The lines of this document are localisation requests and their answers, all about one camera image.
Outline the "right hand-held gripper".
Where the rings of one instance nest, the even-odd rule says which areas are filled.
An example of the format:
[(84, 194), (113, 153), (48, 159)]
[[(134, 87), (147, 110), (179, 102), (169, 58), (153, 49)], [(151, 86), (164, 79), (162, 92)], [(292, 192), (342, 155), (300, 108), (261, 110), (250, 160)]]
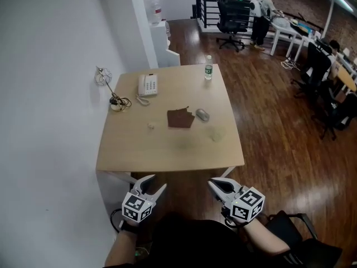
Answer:
[(221, 213), (229, 223), (248, 224), (263, 210), (265, 195), (254, 187), (241, 186), (229, 178), (211, 178), (208, 186), (225, 205)]

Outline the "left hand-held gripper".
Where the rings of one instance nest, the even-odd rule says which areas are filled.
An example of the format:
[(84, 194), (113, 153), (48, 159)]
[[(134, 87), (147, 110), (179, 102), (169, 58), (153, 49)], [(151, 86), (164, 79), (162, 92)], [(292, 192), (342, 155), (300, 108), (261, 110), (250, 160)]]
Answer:
[(134, 188), (126, 194), (122, 203), (122, 215), (125, 218), (139, 223), (151, 214), (154, 203), (167, 187), (167, 184), (163, 184), (154, 194), (148, 195), (146, 191), (155, 177), (156, 175), (152, 174), (138, 179)]

